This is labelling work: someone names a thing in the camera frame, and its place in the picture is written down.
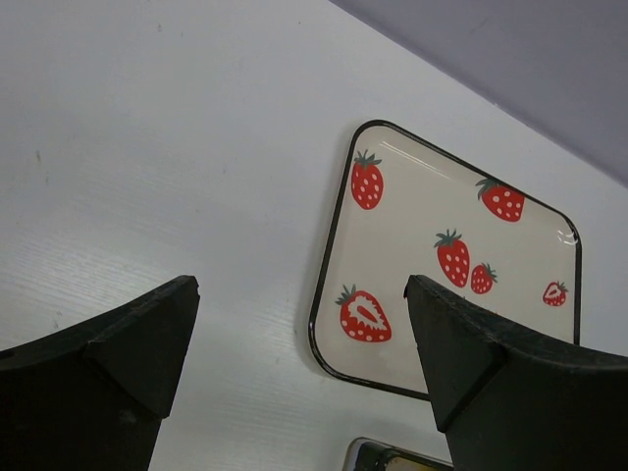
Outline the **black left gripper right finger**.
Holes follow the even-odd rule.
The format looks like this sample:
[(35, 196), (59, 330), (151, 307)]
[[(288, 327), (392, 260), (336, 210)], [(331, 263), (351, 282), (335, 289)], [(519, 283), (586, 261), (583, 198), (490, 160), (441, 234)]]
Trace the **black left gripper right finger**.
[(405, 292), (457, 470), (623, 470), (627, 360), (546, 336), (413, 275)]

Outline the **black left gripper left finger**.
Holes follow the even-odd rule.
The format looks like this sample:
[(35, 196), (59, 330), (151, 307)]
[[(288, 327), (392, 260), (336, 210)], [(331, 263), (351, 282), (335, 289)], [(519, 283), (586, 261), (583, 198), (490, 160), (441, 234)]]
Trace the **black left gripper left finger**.
[(199, 305), (178, 276), (118, 308), (1, 353), (4, 470), (146, 470)]

